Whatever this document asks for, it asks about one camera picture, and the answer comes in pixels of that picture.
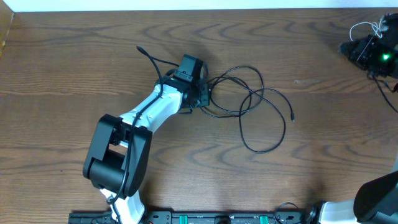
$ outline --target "green led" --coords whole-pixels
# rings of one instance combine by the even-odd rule
[[[390,55],[389,54],[384,54],[383,55],[383,60],[387,60],[387,59],[389,59],[390,58]]]

